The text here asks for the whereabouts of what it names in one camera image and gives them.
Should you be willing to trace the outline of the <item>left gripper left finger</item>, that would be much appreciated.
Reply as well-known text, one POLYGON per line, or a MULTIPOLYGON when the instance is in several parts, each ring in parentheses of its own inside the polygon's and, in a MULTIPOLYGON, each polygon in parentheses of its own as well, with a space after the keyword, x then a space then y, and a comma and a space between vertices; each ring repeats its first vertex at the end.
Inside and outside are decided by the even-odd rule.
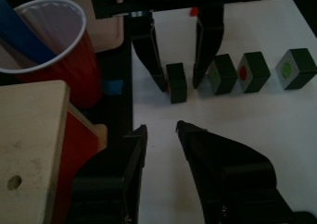
POLYGON ((82 166, 67 224, 138 224, 147 127, 140 125, 82 166))

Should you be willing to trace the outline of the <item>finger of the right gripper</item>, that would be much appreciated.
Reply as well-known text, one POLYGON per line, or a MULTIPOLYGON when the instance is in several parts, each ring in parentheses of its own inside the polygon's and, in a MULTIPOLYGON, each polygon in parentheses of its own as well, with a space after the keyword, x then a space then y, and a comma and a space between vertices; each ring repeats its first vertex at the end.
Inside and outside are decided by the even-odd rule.
POLYGON ((155 22, 151 12, 139 11, 130 14, 130 34, 136 56, 158 88, 165 92, 166 80, 159 60, 155 22))
POLYGON ((198 88, 205 78, 225 35, 225 4, 215 3, 198 7, 195 25, 195 59, 191 84, 198 88))

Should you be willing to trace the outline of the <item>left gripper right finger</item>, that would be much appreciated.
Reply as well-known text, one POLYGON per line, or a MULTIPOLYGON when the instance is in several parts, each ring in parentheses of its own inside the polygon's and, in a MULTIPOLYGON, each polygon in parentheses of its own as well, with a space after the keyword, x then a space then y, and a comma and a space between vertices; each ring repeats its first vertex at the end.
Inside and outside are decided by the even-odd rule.
POLYGON ((205 224, 317 224, 292 211, 277 190, 269 158, 247 145, 181 120, 175 126, 203 210, 205 224))

